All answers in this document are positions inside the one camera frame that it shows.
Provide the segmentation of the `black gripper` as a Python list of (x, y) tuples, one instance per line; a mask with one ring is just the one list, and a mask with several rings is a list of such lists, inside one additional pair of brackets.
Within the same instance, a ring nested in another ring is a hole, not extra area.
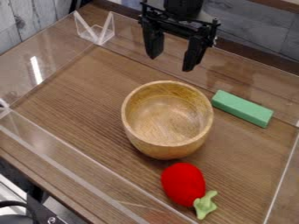
[(190, 39), (182, 66), (190, 72), (202, 63), (209, 46), (216, 45), (221, 21), (204, 10), (204, 1), (142, 1), (141, 5), (149, 57), (154, 60), (165, 50), (165, 32)]

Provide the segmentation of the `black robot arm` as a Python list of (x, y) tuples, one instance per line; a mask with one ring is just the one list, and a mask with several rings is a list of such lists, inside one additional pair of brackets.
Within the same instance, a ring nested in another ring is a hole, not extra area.
[(166, 33), (188, 39), (182, 70), (190, 72), (202, 63), (208, 49), (216, 46), (221, 21), (204, 11), (204, 0), (142, 0), (141, 5), (138, 23), (149, 57), (154, 60), (164, 53)]

